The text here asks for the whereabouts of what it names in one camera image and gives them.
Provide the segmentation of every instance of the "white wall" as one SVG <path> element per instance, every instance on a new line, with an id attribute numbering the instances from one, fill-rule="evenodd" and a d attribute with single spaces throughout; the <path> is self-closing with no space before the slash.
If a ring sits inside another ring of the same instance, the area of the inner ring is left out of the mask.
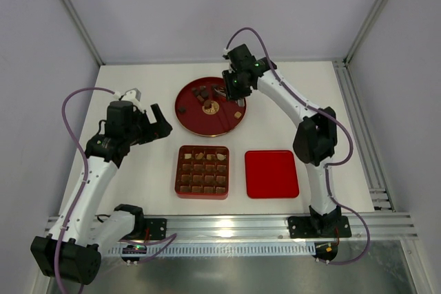
<path id="1" fill-rule="evenodd" d="M 219 61 L 245 25 L 273 59 L 342 58 L 373 1 L 72 0 L 106 63 Z"/>
<path id="2" fill-rule="evenodd" d="M 441 277 L 441 2 L 389 0 L 351 71 L 386 165 Z"/>
<path id="3" fill-rule="evenodd" d="M 57 213 L 74 157 L 61 104 L 93 85 L 97 71 L 59 0 L 0 0 L 2 293 L 29 293 L 37 267 L 30 244 Z M 89 99 L 68 107 L 76 133 Z"/>

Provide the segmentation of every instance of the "red tray with chocolates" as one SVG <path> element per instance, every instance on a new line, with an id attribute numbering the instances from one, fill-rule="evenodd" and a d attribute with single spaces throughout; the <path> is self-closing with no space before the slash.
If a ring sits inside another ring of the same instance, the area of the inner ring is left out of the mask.
<path id="1" fill-rule="evenodd" d="M 182 146 L 174 190 L 181 198 L 228 196 L 229 151 L 224 146 Z"/>
<path id="2" fill-rule="evenodd" d="M 225 84 L 218 77 L 188 83 L 176 97 L 174 110 L 179 123 L 199 136 L 216 137 L 233 130 L 247 109 L 225 98 Z"/>

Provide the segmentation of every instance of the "gold coin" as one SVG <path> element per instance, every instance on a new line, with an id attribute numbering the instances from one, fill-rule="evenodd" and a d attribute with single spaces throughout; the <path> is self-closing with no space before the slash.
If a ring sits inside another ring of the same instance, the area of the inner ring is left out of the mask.
<path id="1" fill-rule="evenodd" d="M 219 111 L 220 108 L 221 107 L 216 101 L 212 101 L 212 106 L 208 109 L 205 109 L 205 106 L 202 106 L 203 112 L 206 113 L 207 115 L 214 115 Z"/>

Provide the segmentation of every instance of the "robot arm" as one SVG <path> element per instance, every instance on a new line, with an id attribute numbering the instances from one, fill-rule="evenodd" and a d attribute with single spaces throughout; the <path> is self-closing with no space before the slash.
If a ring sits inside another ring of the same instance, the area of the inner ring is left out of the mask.
<path id="1" fill-rule="evenodd" d="M 106 252 L 121 238 L 134 239 L 144 231 L 144 214 L 140 207 L 120 204 L 98 228 L 90 230 L 101 198 L 111 179 L 133 145 L 142 145 L 168 136 L 172 130 L 158 105 L 152 105 L 156 122 L 150 123 L 139 103 L 137 89 L 127 91 L 107 107 L 104 133 L 98 132 L 87 143 L 89 174 L 85 187 L 75 204 L 63 235 L 59 270 L 61 277 L 81 284 L 95 278 Z M 84 168 L 65 209 L 47 237 L 35 237 L 31 252 L 42 273 L 54 276 L 54 252 L 63 221 L 83 184 Z"/>
<path id="2" fill-rule="evenodd" d="M 337 144 L 336 124 L 305 107 L 304 104 L 307 104 L 319 109 L 319 106 L 301 96 L 272 63 L 278 75 L 276 79 L 267 59 L 256 60 L 245 44 L 230 50 L 225 58 L 230 62 L 230 69 L 223 72 L 227 99 L 239 101 L 240 104 L 241 99 L 249 96 L 252 90 L 259 90 L 270 97 L 297 127 L 293 148 L 297 157 L 305 163 L 309 176 L 311 223 L 319 235 L 333 233 L 341 210 L 327 192 L 325 165 L 332 162 L 334 147 Z M 293 98 L 284 85 L 294 91 L 300 100 Z M 330 107 L 322 111 L 336 117 Z M 333 190 L 331 169 L 328 169 L 328 172 L 330 187 Z"/>

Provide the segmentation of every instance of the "red plate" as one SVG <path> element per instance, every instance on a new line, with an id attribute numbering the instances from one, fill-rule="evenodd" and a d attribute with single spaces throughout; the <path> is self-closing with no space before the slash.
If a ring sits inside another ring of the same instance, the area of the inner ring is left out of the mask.
<path id="1" fill-rule="evenodd" d="M 253 199 L 297 198 L 296 164 L 292 151 L 245 153 L 247 194 Z"/>
<path id="2" fill-rule="evenodd" d="M 239 124 L 247 106 L 239 107 L 234 101 L 227 101 L 225 97 L 215 96 L 212 85 L 218 85 L 225 89 L 223 79 L 218 77 L 205 77 L 196 79 L 187 84 L 178 94 L 174 104 L 174 110 L 179 122 L 185 129 L 200 136 L 215 137 L 226 134 Z M 192 89 L 201 89 L 205 86 L 208 92 L 208 100 L 211 100 L 212 107 L 205 109 L 194 95 Z"/>

